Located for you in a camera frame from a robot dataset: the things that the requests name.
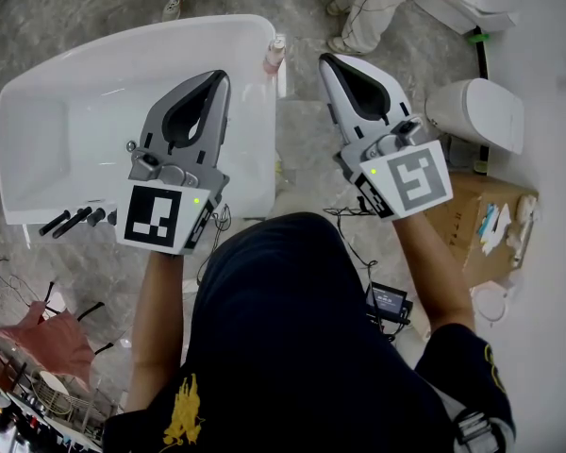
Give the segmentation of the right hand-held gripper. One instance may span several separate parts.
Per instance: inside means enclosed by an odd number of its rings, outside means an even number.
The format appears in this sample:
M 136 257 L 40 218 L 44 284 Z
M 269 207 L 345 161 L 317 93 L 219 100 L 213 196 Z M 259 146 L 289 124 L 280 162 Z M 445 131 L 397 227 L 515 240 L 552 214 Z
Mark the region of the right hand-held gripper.
M 408 98 L 391 75 L 331 53 L 319 57 L 319 72 L 346 143 L 335 161 L 358 189 L 364 210 L 392 221 L 453 197 L 441 143 L 427 138 L 420 117 L 409 116 Z

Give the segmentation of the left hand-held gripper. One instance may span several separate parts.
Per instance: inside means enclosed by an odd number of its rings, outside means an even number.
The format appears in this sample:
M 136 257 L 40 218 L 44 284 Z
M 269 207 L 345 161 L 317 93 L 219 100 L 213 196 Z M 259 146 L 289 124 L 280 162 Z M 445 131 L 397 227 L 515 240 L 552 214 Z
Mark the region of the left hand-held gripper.
M 225 140 L 226 72 L 187 79 L 150 108 L 141 146 L 117 201 L 118 243 L 181 256 L 193 252 L 229 177 L 215 168 Z M 165 159 L 194 159 L 183 166 Z

